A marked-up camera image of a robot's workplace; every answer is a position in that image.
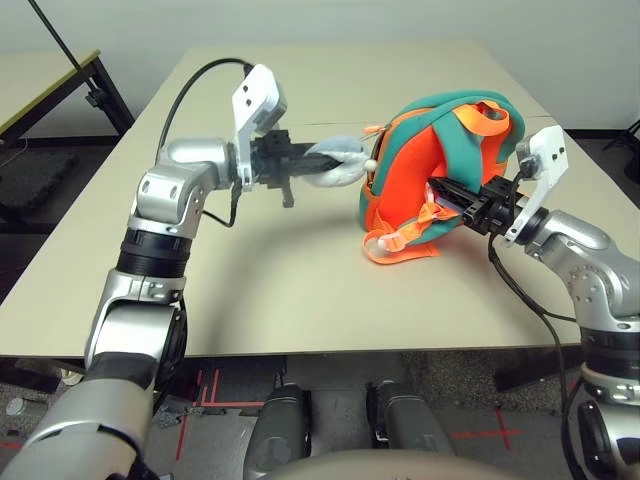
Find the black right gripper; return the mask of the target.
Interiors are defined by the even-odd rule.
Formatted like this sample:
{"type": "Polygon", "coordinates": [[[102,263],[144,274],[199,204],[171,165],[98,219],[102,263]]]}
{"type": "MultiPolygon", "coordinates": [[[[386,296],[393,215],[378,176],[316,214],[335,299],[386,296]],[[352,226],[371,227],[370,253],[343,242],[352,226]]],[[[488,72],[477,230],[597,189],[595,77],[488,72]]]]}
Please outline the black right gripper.
{"type": "Polygon", "coordinates": [[[446,177],[430,177],[428,184],[435,202],[457,213],[476,233],[505,234],[522,210],[523,195],[518,191],[522,176],[513,179],[494,176],[475,192],[446,177]]]}

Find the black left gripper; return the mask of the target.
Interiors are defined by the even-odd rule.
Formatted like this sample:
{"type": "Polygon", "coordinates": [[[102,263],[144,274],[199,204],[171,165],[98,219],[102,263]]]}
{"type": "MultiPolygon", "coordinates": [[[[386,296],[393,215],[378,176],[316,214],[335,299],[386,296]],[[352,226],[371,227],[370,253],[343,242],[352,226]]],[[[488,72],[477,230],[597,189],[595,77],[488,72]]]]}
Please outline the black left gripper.
{"type": "Polygon", "coordinates": [[[280,189],[284,208],[293,208],[292,177],[317,175],[338,168],[341,162],[317,155],[313,143],[292,143],[288,130],[272,130],[251,141],[251,166],[259,184],[280,189]]]}

